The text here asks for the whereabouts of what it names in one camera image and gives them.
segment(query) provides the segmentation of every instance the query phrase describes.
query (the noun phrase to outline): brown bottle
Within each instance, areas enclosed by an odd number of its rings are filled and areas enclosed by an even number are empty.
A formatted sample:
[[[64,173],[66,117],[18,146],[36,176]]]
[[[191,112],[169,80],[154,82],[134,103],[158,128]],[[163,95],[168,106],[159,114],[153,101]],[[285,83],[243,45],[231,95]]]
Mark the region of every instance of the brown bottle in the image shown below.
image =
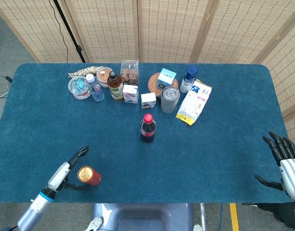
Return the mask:
[[[109,78],[107,80],[107,84],[109,86],[111,96],[116,101],[123,100],[123,83],[122,78],[117,75],[114,71],[109,73]]]

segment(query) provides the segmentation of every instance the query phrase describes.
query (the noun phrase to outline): soda can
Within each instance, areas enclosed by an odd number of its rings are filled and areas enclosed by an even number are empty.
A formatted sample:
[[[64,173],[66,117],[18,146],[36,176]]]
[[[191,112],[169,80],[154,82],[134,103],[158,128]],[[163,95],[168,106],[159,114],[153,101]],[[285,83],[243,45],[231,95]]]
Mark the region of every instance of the soda can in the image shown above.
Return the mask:
[[[83,166],[78,171],[78,179],[90,185],[98,185],[101,181],[101,175],[90,166]]]

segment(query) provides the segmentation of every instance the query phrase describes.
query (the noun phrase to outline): robotic hand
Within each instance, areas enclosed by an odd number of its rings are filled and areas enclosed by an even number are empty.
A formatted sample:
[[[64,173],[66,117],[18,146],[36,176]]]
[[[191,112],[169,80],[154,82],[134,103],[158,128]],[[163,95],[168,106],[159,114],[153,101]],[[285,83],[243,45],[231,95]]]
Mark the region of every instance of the robotic hand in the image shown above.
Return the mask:
[[[262,138],[272,150],[282,175],[282,183],[267,181],[259,175],[255,175],[255,178],[267,187],[286,191],[295,200],[295,145],[288,138],[281,138],[271,131],[269,134],[274,141],[265,136]]]
[[[58,170],[50,178],[48,186],[41,190],[34,200],[31,200],[31,205],[18,220],[17,226],[20,231],[32,230],[48,205],[54,201],[55,194],[62,188],[84,190],[89,187],[89,185],[76,186],[68,183],[68,174],[71,169],[77,163],[79,158],[84,156],[88,151],[89,147],[81,148],[68,162],[64,162],[58,168]]]

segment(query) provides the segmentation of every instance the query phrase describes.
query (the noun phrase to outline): gray floor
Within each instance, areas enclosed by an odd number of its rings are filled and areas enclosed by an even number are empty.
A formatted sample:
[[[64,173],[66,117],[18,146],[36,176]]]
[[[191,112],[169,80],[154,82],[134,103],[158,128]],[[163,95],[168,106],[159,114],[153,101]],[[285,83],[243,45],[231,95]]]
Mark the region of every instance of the gray floor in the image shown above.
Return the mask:
[[[33,63],[33,58],[21,45],[16,36],[0,18],[0,91],[7,90],[7,82],[1,76],[13,77],[16,68],[23,63]],[[0,116],[5,99],[0,99]],[[29,203],[0,204],[0,229],[13,227]],[[195,223],[200,222],[199,206],[194,205]],[[82,231],[87,228],[91,218],[91,204],[53,204],[34,230],[38,231]],[[241,231],[290,231],[276,221],[272,214],[253,206],[237,205]],[[222,230],[231,231],[229,205],[224,205]],[[207,230],[217,231],[219,225],[220,205],[207,204]]]

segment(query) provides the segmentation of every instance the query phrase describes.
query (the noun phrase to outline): table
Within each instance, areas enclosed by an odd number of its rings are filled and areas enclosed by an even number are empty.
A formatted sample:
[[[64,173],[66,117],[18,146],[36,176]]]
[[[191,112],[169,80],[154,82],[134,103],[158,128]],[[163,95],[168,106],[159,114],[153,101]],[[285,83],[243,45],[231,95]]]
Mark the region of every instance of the table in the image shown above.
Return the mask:
[[[81,203],[274,203],[290,200],[264,187],[281,176],[262,136],[286,136],[268,69],[256,64],[195,64],[197,77],[213,87],[193,126],[161,112],[115,102],[109,90],[97,103],[76,100],[66,73],[91,65],[24,64],[18,67],[0,120],[0,202],[27,202],[44,188],[57,168],[81,147],[69,182],[80,184],[77,171],[89,165],[102,174],[97,187],[63,189],[58,202]],[[187,64],[140,64],[139,93],[162,68],[181,82]],[[181,94],[178,106],[184,98]],[[152,143],[140,141],[145,113],[157,123]]]

